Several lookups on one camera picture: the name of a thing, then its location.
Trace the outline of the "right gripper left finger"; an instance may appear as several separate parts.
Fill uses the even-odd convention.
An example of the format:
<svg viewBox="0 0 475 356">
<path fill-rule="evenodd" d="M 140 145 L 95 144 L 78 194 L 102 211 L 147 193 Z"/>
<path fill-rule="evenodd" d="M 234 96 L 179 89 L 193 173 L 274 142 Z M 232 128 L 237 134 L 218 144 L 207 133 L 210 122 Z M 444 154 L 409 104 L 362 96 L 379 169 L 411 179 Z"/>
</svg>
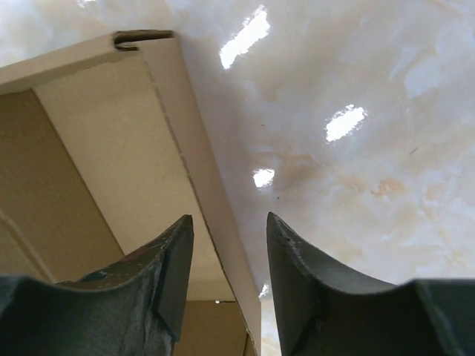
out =
<svg viewBox="0 0 475 356">
<path fill-rule="evenodd" d="M 77 281 L 1 276 L 3 355 L 171 355 L 180 340 L 193 219 Z"/>
</svg>

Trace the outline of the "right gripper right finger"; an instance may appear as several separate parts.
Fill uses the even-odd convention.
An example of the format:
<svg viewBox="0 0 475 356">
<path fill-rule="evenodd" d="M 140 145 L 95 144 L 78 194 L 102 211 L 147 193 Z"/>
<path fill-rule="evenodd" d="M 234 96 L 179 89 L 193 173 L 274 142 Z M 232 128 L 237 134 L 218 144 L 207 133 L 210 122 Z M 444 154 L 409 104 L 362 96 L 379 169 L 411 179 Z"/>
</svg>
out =
<svg viewBox="0 0 475 356">
<path fill-rule="evenodd" d="M 278 215 L 267 251 L 283 355 L 472 355 L 474 281 L 393 285 L 309 244 Z"/>
</svg>

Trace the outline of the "brown cardboard box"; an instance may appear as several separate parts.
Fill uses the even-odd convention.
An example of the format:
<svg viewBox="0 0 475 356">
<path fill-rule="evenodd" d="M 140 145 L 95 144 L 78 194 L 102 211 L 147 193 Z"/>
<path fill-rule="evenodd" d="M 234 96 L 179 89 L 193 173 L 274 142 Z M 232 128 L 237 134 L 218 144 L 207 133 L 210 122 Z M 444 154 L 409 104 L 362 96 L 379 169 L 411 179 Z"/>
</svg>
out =
<svg viewBox="0 0 475 356">
<path fill-rule="evenodd" d="M 259 355 L 261 304 L 176 35 L 117 31 L 1 69 L 1 276 L 77 281 L 185 215 L 171 355 Z"/>
</svg>

